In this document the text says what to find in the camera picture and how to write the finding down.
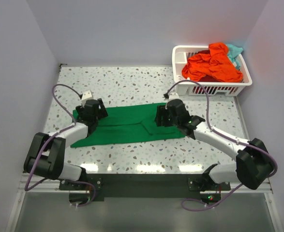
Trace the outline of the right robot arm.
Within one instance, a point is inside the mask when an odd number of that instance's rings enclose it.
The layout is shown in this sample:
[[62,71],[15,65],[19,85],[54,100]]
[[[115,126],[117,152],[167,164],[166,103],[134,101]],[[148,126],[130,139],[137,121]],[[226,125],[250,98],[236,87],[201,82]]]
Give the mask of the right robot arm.
[[158,127],[175,126],[183,135],[213,146],[234,161],[229,165],[213,164],[208,167],[202,174],[206,189],[213,190],[224,182],[240,182],[255,190],[277,171],[275,160],[261,140],[247,141],[216,130],[204,118],[191,115],[180,99],[157,106],[155,122]]

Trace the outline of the green t-shirt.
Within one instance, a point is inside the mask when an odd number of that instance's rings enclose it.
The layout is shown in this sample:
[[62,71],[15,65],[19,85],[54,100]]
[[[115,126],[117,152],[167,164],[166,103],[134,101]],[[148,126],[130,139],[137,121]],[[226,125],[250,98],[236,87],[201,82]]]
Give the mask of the green t-shirt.
[[185,136],[174,126],[156,125],[156,111],[161,105],[165,104],[109,107],[106,109],[108,116],[99,120],[95,131],[87,138],[72,144],[71,148],[184,138]]

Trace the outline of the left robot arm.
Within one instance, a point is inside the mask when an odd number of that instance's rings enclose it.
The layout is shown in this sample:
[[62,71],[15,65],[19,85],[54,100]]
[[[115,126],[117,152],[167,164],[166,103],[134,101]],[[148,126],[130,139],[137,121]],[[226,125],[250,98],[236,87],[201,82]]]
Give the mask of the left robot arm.
[[25,189],[33,175],[43,180],[70,180],[75,189],[87,185],[86,170],[80,166],[65,164],[65,150],[74,143],[89,137],[98,126],[100,119],[108,116],[102,99],[87,100],[76,107],[77,119],[70,126],[49,134],[38,132],[34,135],[23,168],[29,174]]

